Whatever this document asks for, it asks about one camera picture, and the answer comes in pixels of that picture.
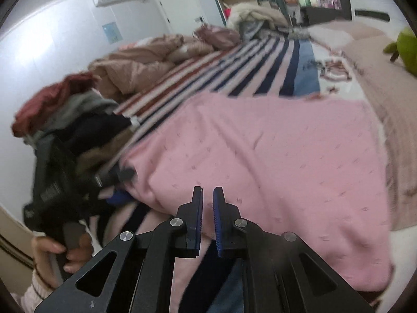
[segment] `pile of clothes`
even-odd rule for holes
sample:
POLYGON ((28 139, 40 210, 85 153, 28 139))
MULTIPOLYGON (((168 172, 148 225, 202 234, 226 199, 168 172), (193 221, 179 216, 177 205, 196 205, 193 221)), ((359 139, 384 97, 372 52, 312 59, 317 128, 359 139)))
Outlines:
POLYGON ((285 27, 288 33, 287 19, 279 9, 249 2, 232 6, 226 25, 238 31, 243 41, 274 36, 278 27, 285 27))
POLYGON ((237 32, 223 27, 203 25, 195 34, 144 39, 94 60, 88 69, 101 77, 97 89, 103 97, 122 102, 134 94, 146 94, 176 64, 240 42, 237 32))
POLYGON ((98 169, 133 135, 135 119, 115 115, 118 103, 94 88, 93 73, 69 75, 44 87, 15 115, 12 131, 35 150, 41 138, 55 134, 78 159, 78 173, 98 169))

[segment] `bed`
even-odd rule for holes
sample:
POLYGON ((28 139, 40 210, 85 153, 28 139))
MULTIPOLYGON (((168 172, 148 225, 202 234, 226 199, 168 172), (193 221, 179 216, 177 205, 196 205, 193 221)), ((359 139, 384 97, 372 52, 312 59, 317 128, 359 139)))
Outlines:
MULTIPOLYGON (((362 87, 366 82, 364 81, 366 74, 363 72, 368 69, 368 65, 366 62, 360 62, 359 59, 354 60, 350 46, 355 41, 367 43, 368 39, 382 36, 395 40, 407 21, 392 0, 383 0, 386 12, 379 13, 364 13, 364 10, 369 10, 372 6, 366 5, 364 0, 358 1, 351 0, 349 5, 349 8, 352 6, 354 22, 360 21, 372 28, 371 34, 363 35, 362 32, 358 35, 357 32, 353 32, 348 36, 341 36, 334 27, 328 28, 326 30, 328 33, 324 34, 323 29, 326 27, 318 25, 315 29, 316 34, 324 34, 324 37, 316 39, 317 41, 288 40, 284 37, 253 40, 232 50, 193 58, 177 66, 152 90, 144 95, 133 96, 115 111, 126 117, 138 117, 140 127, 104 169, 116 164, 135 143, 144 139, 169 118, 182 102, 200 91, 221 93, 233 98, 268 94, 301 97, 320 93, 335 98, 369 102, 367 93, 362 87), (386 21, 386 15, 389 16, 390 22, 386 21), (329 41, 331 34, 336 34, 336 40, 342 39, 342 43, 337 46, 329 41), (341 62, 347 71, 346 78, 321 77, 318 62, 326 61, 341 62)), ((380 44, 376 46, 377 50, 373 53, 373 58, 379 59, 383 55, 379 51, 380 44)), ((397 73, 409 75, 403 67, 397 68, 399 69, 397 73)), ((385 141, 384 126, 380 123, 381 146, 385 141)), ((408 226, 410 227, 391 232, 391 255, 395 270, 389 287, 374 302, 379 313, 403 312, 412 305, 412 298, 417 288, 417 226, 408 226)))

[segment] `pink duvet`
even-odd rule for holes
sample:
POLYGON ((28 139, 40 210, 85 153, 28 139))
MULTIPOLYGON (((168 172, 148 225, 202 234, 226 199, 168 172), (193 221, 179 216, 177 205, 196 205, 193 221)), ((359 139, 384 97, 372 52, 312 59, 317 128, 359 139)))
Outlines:
POLYGON ((222 186, 242 217, 297 233, 358 291, 390 275, 388 197, 368 106, 275 96, 201 93, 122 160, 127 189, 175 214, 204 190, 203 234, 214 238, 212 194, 222 186))

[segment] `red clothing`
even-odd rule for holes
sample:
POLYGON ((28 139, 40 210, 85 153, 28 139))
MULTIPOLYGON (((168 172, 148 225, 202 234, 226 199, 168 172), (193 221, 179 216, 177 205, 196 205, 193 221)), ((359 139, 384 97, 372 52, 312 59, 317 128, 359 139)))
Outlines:
POLYGON ((226 8, 225 10, 224 10, 224 16, 226 17, 226 20, 228 20, 229 19, 229 17, 230 17, 230 13, 232 12, 232 8, 226 8))
POLYGON ((89 91, 97 81, 91 72, 72 74, 62 82, 42 88, 15 115, 13 135, 22 138, 34 134, 71 95, 89 91))

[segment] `green plush toy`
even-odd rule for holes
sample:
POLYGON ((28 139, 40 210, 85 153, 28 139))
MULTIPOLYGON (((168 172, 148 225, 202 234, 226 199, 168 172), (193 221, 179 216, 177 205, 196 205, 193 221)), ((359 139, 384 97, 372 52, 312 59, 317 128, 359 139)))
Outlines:
POLYGON ((391 62, 400 56, 406 69, 417 76, 417 37, 411 28, 405 28, 396 43, 390 43, 385 47, 384 53, 393 54, 391 62))

